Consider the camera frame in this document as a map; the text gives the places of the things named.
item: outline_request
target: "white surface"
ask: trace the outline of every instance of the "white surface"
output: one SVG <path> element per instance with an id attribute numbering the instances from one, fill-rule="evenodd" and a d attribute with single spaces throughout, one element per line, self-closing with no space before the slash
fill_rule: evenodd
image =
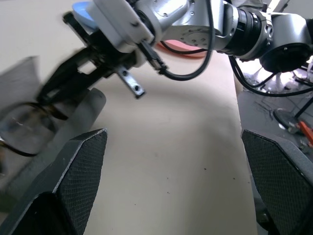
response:
<path id="1" fill-rule="evenodd" d="M 0 70 L 40 55 L 40 76 L 46 77 L 79 48 L 61 21 L 73 2 L 0 1 Z M 173 72 L 200 63 L 160 54 Z M 209 69 L 189 82 L 170 81 L 148 65 L 132 73 L 147 91 L 141 100 L 116 76 L 96 85 L 108 101 L 94 128 L 106 127 L 109 139 L 85 234 L 255 235 L 227 58 L 215 54 Z"/>

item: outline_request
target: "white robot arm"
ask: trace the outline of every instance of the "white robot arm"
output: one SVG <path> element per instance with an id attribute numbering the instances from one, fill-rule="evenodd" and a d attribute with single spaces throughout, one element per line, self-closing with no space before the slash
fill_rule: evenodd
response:
<path id="1" fill-rule="evenodd" d="M 37 97 L 42 104 L 69 98 L 113 73 L 139 98 L 144 90 L 128 69 L 146 60 L 160 74 L 190 80 L 204 70 L 212 50 L 243 61 L 259 58 L 273 73 L 297 69 L 313 51 L 312 32 L 301 16 L 249 12 L 223 0 L 94 0 L 87 11 L 98 25 L 91 34 L 72 13 L 64 15 L 86 48 L 59 66 Z M 155 43 L 165 40 L 207 49 L 203 66 L 189 76 L 171 74 L 153 50 Z M 97 69 L 89 75 L 80 73 L 79 66 L 88 60 Z M 76 89 L 73 80 L 79 83 Z"/>

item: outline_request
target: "beige table surface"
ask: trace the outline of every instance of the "beige table surface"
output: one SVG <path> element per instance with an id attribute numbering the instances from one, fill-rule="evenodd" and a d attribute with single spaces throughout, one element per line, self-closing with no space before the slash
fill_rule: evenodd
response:
<path id="1" fill-rule="evenodd" d="M 43 79 L 82 43 L 62 23 L 72 0 L 0 1 L 0 71 L 39 55 Z M 177 73 L 201 61 L 160 52 Z M 256 222 L 233 73 L 214 54 L 189 82 L 132 74 L 146 95 L 135 100 L 116 76 L 96 87 L 107 105 L 94 125 L 109 133 L 87 235 L 255 235 Z"/>

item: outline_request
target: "black cable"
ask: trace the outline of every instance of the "black cable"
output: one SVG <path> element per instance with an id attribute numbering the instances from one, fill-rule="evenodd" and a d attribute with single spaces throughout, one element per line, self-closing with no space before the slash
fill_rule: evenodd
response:
<path id="1" fill-rule="evenodd" d="M 267 79 L 265 79 L 264 81 L 260 82 L 259 84 L 256 85 L 251 85 L 249 84 L 252 88 L 257 88 L 257 87 L 261 87 L 264 84 L 266 84 L 268 81 L 270 81 L 274 76 L 276 76 L 277 73 L 273 73 L 271 76 L 269 76 Z"/>
<path id="2" fill-rule="evenodd" d="M 300 95 L 300 94 L 305 94 L 308 92 L 312 92 L 313 91 L 313 87 L 302 90 L 302 91 L 298 91 L 298 92 L 291 92 L 291 93 L 285 93 L 285 94 L 268 94 L 268 93 L 264 93 L 264 92 L 260 92 L 256 89 L 254 89 L 253 87 L 251 87 L 244 79 L 244 75 L 236 61 L 236 59 L 233 56 L 229 56 L 229 61 L 231 64 L 231 67 L 234 71 L 235 76 L 237 77 L 238 81 L 241 83 L 241 85 L 243 85 L 243 87 L 245 87 L 246 89 L 248 89 L 249 91 L 259 94 L 259 95 L 263 95 L 263 96 L 268 96 L 268 97 L 288 97 L 288 96 L 295 96 L 295 95 Z"/>
<path id="3" fill-rule="evenodd" d="M 200 52 L 207 51 L 207 49 L 198 49 L 198 50 L 192 50 L 192 51 L 181 51 L 181 50 L 175 50 L 171 47 L 169 47 L 164 41 L 160 41 L 160 43 L 168 49 L 170 52 L 175 53 L 175 54 L 180 54 L 180 55 L 192 55 L 192 54 L 197 54 Z"/>
<path id="4" fill-rule="evenodd" d="M 206 67 L 209 64 L 209 61 L 211 59 L 213 45 L 214 45 L 214 41 L 215 41 L 215 29 L 214 29 L 214 24 L 213 24 L 213 13 L 212 13 L 212 7 L 211 7 L 211 0 L 206 0 L 206 6 L 207 6 L 207 14 L 209 17 L 210 29 L 208 30 L 209 46 L 208 46 L 207 54 L 205 56 L 203 64 L 195 72 L 190 73 L 190 74 L 186 74 L 186 75 L 173 74 L 173 73 L 169 72 L 168 70 L 161 70 L 160 74 L 163 74 L 166 77 L 168 77 L 172 80 L 175 80 L 175 81 L 188 81 L 188 80 L 194 79 L 195 77 L 199 76 L 206 69 Z"/>

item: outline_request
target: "robotic arm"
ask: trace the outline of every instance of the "robotic arm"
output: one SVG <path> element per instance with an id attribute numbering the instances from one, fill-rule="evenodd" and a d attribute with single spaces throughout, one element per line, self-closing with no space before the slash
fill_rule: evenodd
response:
<path id="1" fill-rule="evenodd" d="M 71 98 L 113 73 L 139 98 L 144 90 L 128 69 L 146 60 L 160 74 L 183 80 L 175 79 L 153 50 L 161 40 L 208 50 L 202 70 L 192 78 L 204 70 L 211 50 L 243 61 L 259 58 L 273 73 L 295 70 L 313 53 L 308 28 L 312 22 L 296 14 L 249 12 L 223 0 L 94 0 L 88 13 L 98 26 L 91 33 L 71 12 L 64 15 L 64 22 L 86 47 L 62 63 L 43 86 L 37 97 L 42 105 Z M 87 61 L 96 69 L 90 74 L 79 72 Z"/>

